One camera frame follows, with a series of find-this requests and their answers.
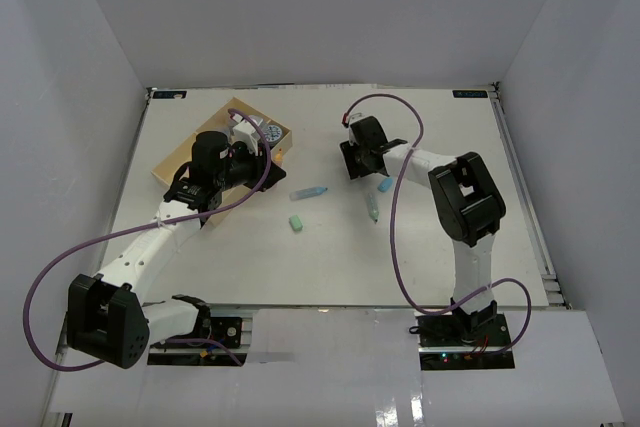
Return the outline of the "blue highlighter cap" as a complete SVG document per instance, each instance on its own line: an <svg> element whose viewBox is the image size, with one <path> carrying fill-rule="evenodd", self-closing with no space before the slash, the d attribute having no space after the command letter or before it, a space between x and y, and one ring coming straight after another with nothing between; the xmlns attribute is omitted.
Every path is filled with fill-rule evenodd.
<svg viewBox="0 0 640 427"><path fill-rule="evenodd" d="M393 179L391 177L384 178L378 185L377 190L381 193L388 192L393 186Z"/></svg>

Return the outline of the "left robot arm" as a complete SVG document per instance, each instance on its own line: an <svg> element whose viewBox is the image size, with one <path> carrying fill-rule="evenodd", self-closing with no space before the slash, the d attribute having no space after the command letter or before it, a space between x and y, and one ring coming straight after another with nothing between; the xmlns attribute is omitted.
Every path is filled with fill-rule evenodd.
<svg viewBox="0 0 640 427"><path fill-rule="evenodd" d="M97 274L80 274L71 283L68 345L127 369L149 345L174 337L191 346L205 343L212 324L204 301L184 294L155 303L146 299L179 248L220 209L224 192L238 186L265 191L285 177L270 147L266 133L254 130L232 137L219 131L197 134L191 159L175 172L152 229Z"/></svg>

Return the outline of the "blue patterned jar back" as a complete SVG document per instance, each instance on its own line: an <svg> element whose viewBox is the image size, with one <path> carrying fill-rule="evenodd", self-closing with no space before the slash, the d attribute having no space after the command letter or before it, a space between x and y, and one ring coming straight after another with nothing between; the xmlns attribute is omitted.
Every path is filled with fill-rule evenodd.
<svg viewBox="0 0 640 427"><path fill-rule="evenodd" d="M268 124L264 130L265 137L271 147L277 145L282 137L283 130L279 125Z"/></svg>

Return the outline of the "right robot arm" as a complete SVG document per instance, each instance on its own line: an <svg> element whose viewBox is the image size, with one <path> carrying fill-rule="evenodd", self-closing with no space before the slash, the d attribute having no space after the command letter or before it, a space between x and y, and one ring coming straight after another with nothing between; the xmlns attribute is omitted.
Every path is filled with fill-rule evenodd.
<svg viewBox="0 0 640 427"><path fill-rule="evenodd" d="M451 331L461 344L484 338L497 315L491 291L491 257L506 205L482 157L475 152L453 157L387 138L373 116L343 125L349 138L340 144L349 177L371 174L408 180L428 188L441 227L454 250L455 282L450 298Z"/></svg>

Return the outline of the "blue highlighter pen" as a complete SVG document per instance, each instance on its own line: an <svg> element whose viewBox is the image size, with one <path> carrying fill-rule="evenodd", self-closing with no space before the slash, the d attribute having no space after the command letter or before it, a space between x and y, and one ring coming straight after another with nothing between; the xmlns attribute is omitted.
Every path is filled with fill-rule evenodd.
<svg viewBox="0 0 640 427"><path fill-rule="evenodd" d="M301 190L296 190L289 194L291 201L303 200L307 198L316 197L324 194L327 191L326 187L311 187Z"/></svg>

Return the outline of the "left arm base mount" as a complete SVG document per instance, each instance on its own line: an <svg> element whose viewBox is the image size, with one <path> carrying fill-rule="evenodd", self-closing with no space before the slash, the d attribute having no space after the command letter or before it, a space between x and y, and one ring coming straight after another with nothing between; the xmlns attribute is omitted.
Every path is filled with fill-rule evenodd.
<svg viewBox="0 0 640 427"><path fill-rule="evenodd" d="M154 345L155 348L191 348L208 353L220 351L212 344L218 342L234 353L246 351L251 343L253 320L251 317L233 313L212 315L209 322L198 332L173 337Z"/></svg>

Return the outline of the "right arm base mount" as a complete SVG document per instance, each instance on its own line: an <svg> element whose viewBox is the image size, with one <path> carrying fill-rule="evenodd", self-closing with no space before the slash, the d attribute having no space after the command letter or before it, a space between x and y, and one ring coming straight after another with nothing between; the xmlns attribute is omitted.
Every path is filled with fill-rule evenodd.
<svg viewBox="0 0 640 427"><path fill-rule="evenodd" d="M513 370L513 353L505 316L498 314L476 333L466 333L452 315L417 316L408 329L417 337L420 367L429 371Z"/></svg>

